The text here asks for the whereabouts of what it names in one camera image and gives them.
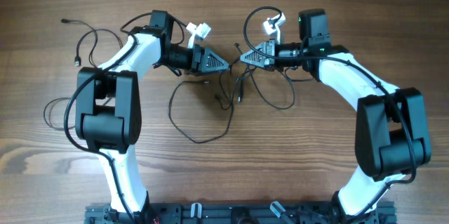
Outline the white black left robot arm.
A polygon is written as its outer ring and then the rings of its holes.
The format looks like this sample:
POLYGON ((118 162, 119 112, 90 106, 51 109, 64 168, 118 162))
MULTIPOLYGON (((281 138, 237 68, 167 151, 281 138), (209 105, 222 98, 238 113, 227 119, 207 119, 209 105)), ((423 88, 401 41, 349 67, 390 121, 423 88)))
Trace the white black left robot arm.
POLYGON ((81 149, 94 154, 105 172, 112 212, 128 220, 149 215, 148 192, 142 184, 135 156, 135 144, 142 128, 140 80, 151 68, 167 67, 176 76, 202 76, 225 72, 228 62, 208 47, 196 44, 210 32, 206 23, 181 24, 191 34, 182 47, 172 42, 173 26, 179 20, 166 11, 147 14, 149 23, 127 30, 127 42, 107 62, 84 67, 78 73, 77 88, 67 104, 73 107, 81 149))

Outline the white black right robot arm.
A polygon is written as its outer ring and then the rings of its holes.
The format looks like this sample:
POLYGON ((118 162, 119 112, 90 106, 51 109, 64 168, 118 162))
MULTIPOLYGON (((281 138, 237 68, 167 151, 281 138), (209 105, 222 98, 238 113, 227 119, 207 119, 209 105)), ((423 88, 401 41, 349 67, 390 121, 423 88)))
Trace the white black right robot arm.
POLYGON ((298 13, 300 42, 284 44, 282 11, 267 18, 269 41, 241 54, 241 62, 285 73, 301 67, 340 94, 356 111, 354 151, 358 166, 330 203, 328 220, 355 223, 377 215, 377 203, 393 185, 412 183, 429 163, 431 143, 424 98, 416 88, 399 88, 375 76, 341 45, 331 43, 324 9, 298 13))

